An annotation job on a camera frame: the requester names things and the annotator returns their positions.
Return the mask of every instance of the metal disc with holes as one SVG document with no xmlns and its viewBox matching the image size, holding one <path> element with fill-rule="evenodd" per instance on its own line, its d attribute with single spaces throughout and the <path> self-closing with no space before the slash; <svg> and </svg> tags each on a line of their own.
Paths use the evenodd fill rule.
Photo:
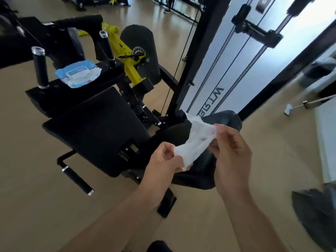
<svg viewBox="0 0 336 252">
<path fill-rule="evenodd" d="M 161 75 L 151 30 L 142 25 L 129 25 L 122 31 L 120 39 L 133 50 L 133 54 L 139 52 L 146 54 L 146 59 L 135 68 L 141 77 L 148 78 L 153 85 L 158 84 L 161 81 Z"/>
</svg>

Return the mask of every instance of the person's right hand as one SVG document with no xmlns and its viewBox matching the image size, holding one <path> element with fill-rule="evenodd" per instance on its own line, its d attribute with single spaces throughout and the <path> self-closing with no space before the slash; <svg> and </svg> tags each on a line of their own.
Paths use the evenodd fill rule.
<svg viewBox="0 0 336 252">
<path fill-rule="evenodd" d="M 216 139 L 208 150 L 217 158 L 214 177 L 216 189 L 222 197 L 232 193 L 249 194 L 252 151 L 237 130 L 215 125 Z"/>
</svg>

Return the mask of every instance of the black seat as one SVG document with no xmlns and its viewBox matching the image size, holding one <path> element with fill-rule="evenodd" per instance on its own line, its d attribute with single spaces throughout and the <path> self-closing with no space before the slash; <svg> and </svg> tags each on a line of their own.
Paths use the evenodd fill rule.
<svg viewBox="0 0 336 252">
<path fill-rule="evenodd" d="M 229 110 L 202 119 L 209 124 L 225 124 L 237 130 L 242 127 L 238 115 Z M 172 126 L 151 138 L 117 90 L 110 87 L 48 120 L 43 128 L 111 177 L 117 177 L 126 170 L 135 177 L 142 177 L 158 145 L 163 141 L 176 146 L 184 144 L 189 137 L 191 123 L 186 121 Z M 139 151 L 134 159 L 126 163 L 120 156 L 120 150 L 129 142 Z M 173 183 L 200 189 L 213 188 L 215 162 L 213 154 L 205 150 L 191 170 L 174 175 Z"/>
</svg>

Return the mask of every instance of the tissue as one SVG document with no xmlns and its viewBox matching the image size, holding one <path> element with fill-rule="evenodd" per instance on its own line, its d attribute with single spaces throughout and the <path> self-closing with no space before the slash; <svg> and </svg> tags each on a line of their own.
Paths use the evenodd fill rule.
<svg viewBox="0 0 336 252">
<path fill-rule="evenodd" d="M 185 144 L 174 148 L 174 156 L 183 158 L 183 171 L 191 165 L 216 138 L 216 127 L 204 123 L 199 116 L 193 117 L 186 113 L 187 119 L 191 122 L 189 139 Z"/>
<path fill-rule="evenodd" d="M 56 71 L 56 76 L 71 88 L 79 88 L 99 77 L 102 70 L 89 60 L 70 64 Z"/>
</svg>

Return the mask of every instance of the wooden floor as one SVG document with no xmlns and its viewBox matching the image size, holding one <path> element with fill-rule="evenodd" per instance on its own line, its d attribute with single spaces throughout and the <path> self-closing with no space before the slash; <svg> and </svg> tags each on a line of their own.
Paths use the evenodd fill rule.
<svg viewBox="0 0 336 252">
<path fill-rule="evenodd" d="M 160 64 L 172 74 L 192 25 L 174 13 L 163 14 L 163 8 L 151 0 L 129 0 L 130 8 L 87 7 L 84 13 L 60 0 L 12 1 L 23 16 L 37 16 L 42 21 L 100 13 L 107 23 L 119 25 L 121 30 L 135 23 L 147 26 L 154 33 Z M 181 8 L 195 16 L 193 9 Z M 87 57 L 94 60 L 92 40 L 84 38 L 83 45 Z M 48 68 L 54 78 L 52 66 Z M 69 148 L 44 132 L 41 124 L 47 118 L 25 95 L 25 90 L 36 86 L 32 62 L 0 70 L 0 78 L 0 251 L 56 251 L 137 185 L 123 177 L 109 178 L 74 156 L 67 163 L 95 189 L 91 197 L 84 194 L 55 162 Z M 159 83 L 146 95 L 145 104 L 161 110 L 168 89 Z M 251 189 L 258 205 L 293 251 L 320 251 L 291 207 L 292 190 L 322 187 L 313 111 L 283 115 L 287 103 L 300 101 L 296 97 L 299 92 L 296 85 L 286 87 L 244 122 L 241 133 L 254 153 Z M 177 185 L 171 189 L 177 201 L 168 218 L 150 213 L 126 252 L 145 251 L 154 240 L 166 241 L 175 252 L 239 250 L 215 190 Z"/>
</svg>

